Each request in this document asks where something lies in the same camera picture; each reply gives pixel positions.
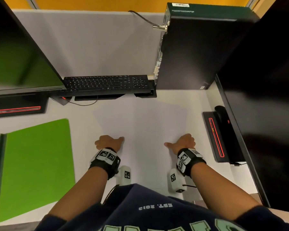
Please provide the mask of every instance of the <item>black keyboard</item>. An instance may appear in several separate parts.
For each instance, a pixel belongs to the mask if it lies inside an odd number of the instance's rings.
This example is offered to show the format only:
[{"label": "black keyboard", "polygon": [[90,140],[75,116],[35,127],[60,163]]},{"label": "black keyboard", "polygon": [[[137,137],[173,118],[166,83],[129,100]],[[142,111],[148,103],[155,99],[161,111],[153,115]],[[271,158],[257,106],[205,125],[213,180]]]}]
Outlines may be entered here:
[{"label": "black keyboard", "polygon": [[58,96],[150,93],[147,75],[65,77]]}]

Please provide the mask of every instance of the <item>black monitor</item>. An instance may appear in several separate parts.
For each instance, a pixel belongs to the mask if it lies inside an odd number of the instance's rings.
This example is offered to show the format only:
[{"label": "black monitor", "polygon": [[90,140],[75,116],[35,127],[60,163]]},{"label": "black monitor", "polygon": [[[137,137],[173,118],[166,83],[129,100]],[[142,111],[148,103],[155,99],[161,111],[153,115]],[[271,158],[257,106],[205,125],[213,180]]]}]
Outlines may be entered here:
[{"label": "black monitor", "polygon": [[65,89],[62,78],[0,0],[0,94]]}]

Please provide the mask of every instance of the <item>forearm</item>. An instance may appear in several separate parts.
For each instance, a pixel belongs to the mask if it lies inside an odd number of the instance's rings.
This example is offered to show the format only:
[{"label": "forearm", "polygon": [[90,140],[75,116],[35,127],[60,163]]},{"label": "forearm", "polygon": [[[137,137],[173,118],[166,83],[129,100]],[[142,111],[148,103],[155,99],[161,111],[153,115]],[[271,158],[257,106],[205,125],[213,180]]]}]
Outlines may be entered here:
[{"label": "forearm", "polygon": [[260,205],[244,190],[205,163],[197,163],[192,167],[191,178],[208,208],[228,220],[235,220]]},{"label": "forearm", "polygon": [[49,214],[71,220],[102,200],[108,174],[100,167],[90,168],[85,175],[55,204]]}]

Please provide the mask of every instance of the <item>monitor stand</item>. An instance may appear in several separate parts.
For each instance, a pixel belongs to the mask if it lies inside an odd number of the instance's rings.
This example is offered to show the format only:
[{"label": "monitor stand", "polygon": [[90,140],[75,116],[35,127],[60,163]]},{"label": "monitor stand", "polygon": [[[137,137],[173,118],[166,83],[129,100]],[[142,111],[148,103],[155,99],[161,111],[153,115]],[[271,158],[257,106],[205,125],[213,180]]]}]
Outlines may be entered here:
[{"label": "monitor stand", "polygon": [[0,117],[46,112],[48,92],[0,95]]}]

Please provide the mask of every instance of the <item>black wrist strap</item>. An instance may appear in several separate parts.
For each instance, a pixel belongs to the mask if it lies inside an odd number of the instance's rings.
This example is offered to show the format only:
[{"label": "black wrist strap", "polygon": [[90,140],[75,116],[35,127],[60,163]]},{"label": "black wrist strap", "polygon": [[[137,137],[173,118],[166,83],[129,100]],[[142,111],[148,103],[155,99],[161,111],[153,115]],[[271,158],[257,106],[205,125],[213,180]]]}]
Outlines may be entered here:
[{"label": "black wrist strap", "polygon": [[119,171],[121,159],[117,156],[116,152],[112,148],[107,147],[100,150],[92,159],[89,167],[100,167],[104,169],[108,174],[108,180],[116,175]]},{"label": "black wrist strap", "polygon": [[200,162],[206,164],[203,156],[195,149],[183,148],[178,152],[177,169],[183,176],[190,177],[192,167]]}]

